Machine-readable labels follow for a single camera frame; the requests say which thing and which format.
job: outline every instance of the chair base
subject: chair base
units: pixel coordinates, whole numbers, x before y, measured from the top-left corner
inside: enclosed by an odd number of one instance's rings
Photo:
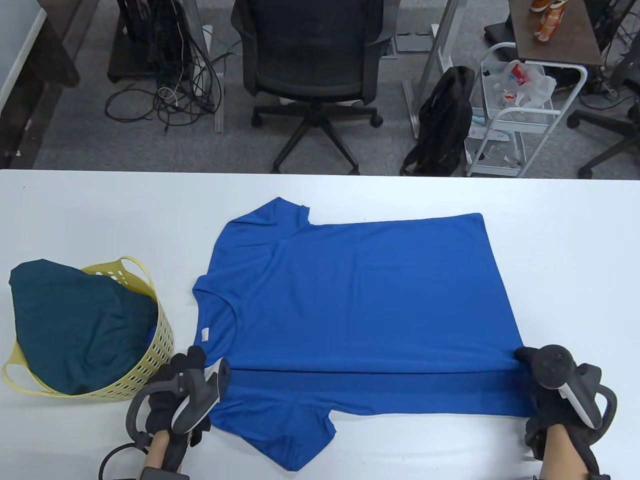
[[[356,116],[369,116],[371,126],[378,128],[383,123],[383,119],[378,115],[378,110],[374,107],[351,107],[336,104],[311,103],[289,104],[289,105],[267,105],[257,106],[253,108],[253,116],[251,117],[251,125],[254,127],[262,126],[262,118],[260,114],[280,115],[280,116],[298,116],[302,117],[302,123],[298,126],[294,134],[291,136],[282,151],[278,154],[273,162],[271,173],[280,173],[280,165],[287,156],[293,151],[298,142],[312,127],[320,127],[326,133],[327,137],[338,147],[338,150],[351,164],[349,175],[359,175],[358,161],[344,140],[338,135],[329,118],[353,118]]]
[[[621,120],[615,120],[606,116],[598,115],[584,110],[576,110],[566,119],[566,126],[574,129],[578,128],[580,121],[584,120],[587,123],[597,125],[610,132],[618,133],[624,136],[624,140],[619,141],[617,144],[608,148],[600,155],[592,158],[588,163],[583,165],[578,170],[579,179],[591,179],[593,178],[593,168],[610,159],[611,157],[618,155],[629,147],[640,147],[640,131],[638,123],[640,120],[640,113],[638,106],[632,106],[627,116],[633,121],[633,123],[623,122]]]

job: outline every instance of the carpet floor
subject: carpet floor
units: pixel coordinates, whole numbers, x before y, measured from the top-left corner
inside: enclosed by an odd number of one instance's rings
[[[230,25],[232,0],[198,2],[203,23],[214,26],[212,56],[226,51],[239,39]],[[438,22],[444,0],[403,0],[397,31],[424,32]],[[469,2],[456,39],[453,60],[457,65],[477,68],[487,48],[485,25],[503,21],[507,0]],[[136,170],[155,172],[241,172],[264,173],[295,130],[299,120],[264,117],[264,126],[250,125],[252,107],[276,103],[269,95],[252,98],[242,84],[242,57],[231,56],[225,71],[224,133],[214,132],[213,117],[205,116],[195,125],[171,127],[157,119],[122,124],[104,115],[109,95],[127,82],[112,84],[106,76],[111,44],[118,18],[114,0],[100,0],[91,26],[76,59],[80,85],[63,92],[36,159],[35,168],[64,170]],[[379,129],[367,120],[337,122],[336,127],[360,161],[363,175],[397,175],[402,160],[415,145],[408,120],[402,81],[417,81],[426,54],[403,54],[381,60],[378,96],[373,106],[384,118]],[[151,88],[149,83],[138,82]],[[590,99],[608,105],[603,99]],[[574,102],[573,108],[579,106]],[[624,118],[631,101],[608,110],[607,115]],[[150,107],[150,97],[134,92],[113,104],[114,114],[140,115]],[[528,136],[531,148],[537,137]],[[582,124],[569,130],[561,122],[527,172],[527,177],[575,178],[578,168],[593,156],[620,140],[616,134]],[[313,129],[282,165],[284,173],[346,174],[349,165],[320,130]],[[637,151],[629,150],[594,169],[598,179],[640,179]]]

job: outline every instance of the desk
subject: desk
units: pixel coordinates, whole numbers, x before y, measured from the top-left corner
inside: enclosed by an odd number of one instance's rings
[[[0,0],[0,112],[46,18],[36,0]]]
[[[583,0],[571,0],[567,3],[562,23],[548,45],[541,45],[533,38],[533,32],[540,25],[541,14],[532,13],[530,5],[530,2],[523,0],[509,0],[513,33],[521,60],[597,66],[603,64]]]
[[[311,207],[316,224],[481,212],[523,340],[563,344],[578,362],[602,367],[620,407],[594,451],[615,480],[636,478],[640,182],[2,170],[0,360],[14,339],[9,272],[42,257],[76,267],[139,257],[177,349],[186,348],[197,315],[191,288],[221,229],[278,195]],[[2,478],[95,478],[102,457],[128,441],[126,409],[20,396],[0,384]],[[522,419],[331,418],[334,441],[297,474],[220,431],[187,453],[185,471],[193,480],[514,480],[539,469],[522,445]],[[119,455],[106,478],[135,476],[142,455]]]

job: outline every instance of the yellow laundry basket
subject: yellow laundry basket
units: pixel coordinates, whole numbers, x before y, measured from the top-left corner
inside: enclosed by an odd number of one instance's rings
[[[147,281],[145,282],[140,277],[128,271],[122,263],[123,260],[129,260],[135,263],[147,276]],[[131,369],[131,371],[129,371],[129,373],[127,373],[123,378],[112,383],[108,387],[104,387],[101,390],[96,390],[95,392],[89,392],[82,395],[67,395],[49,388],[42,380],[40,380],[29,370],[27,360],[24,358],[24,354],[22,353],[22,350],[18,345],[18,342],[16,341],[13,347],[11,358],[3,366],[2,369],[2,378],[4,382],[16,392],[27,395],[36,395],[40,397],[86,397],[95,400],[126,400],[132,398],[139,389],[144,387],[147,383],[147,380],[151,377],[151,375],[157,372],[160,365],[168,363],[170,358],[172,357],[173,332],[168,320],[166,319],[164,310],[160,305],[160,301],[157,298],[153,280],[151,280],[149,272],[144,267],[144,265],[140,263],[140,261],[132,257],[122,257],[115,262],[103,263],[83,268],[83,272],[89,273],[91,275],[110,276],[113,280],[116,280],[120,285],[125,286],[129,290],[142,293],[144,295],[149,295],[156,301],[156,303],[158,304],[158,323],[156,334],[154,335],[154,339],[147,349],[145,356],[133,369]],[[18,386],[13,380],[9,378],[9,375],[6,372],[7,365],[19,365],[24,367],[27,372],[29,372],[31,377],[33,377],[33,379],[44,389],[44,391],[36,392]]]

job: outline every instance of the metal cart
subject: metal cart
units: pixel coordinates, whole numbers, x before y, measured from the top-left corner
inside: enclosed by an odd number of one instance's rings
[[[580,81],[573,88],[569,97],[564,101],[560,109],[555,109],[551,100],[548,100],[540,108],[508,107],[501,108],[493,86],[498,75],[502,74],[508,62],[488,59],[489,55],[501,48],[516,48],[513,42],[502,42],[488,49],[480,63],[480,69],[476,73],[474,90],[479,86],[482,96],[482,108],[474,108],[474,116],[484,119],[482,138],[467,138],[465,148],[467,151],[467,164],[465,171],[467,177],[473,173],[486,175],[501,175],[505,177],[522,177],[527,172],[533,161],[538,156],[542,146],[556,128],[560,119],[564,116],[573,100],[584,86],[587,80],[587,70],[582,65],[570,63],[551,63],[544,61],[527,60],[527,65],[536,65],[544,74],[544,67],[572,68],[580,72]],[[542,139],[536,145],[529,158],[524,148],[523,133],[541,134]],[[490,156],[491,150],[499,151],[498,156]]]

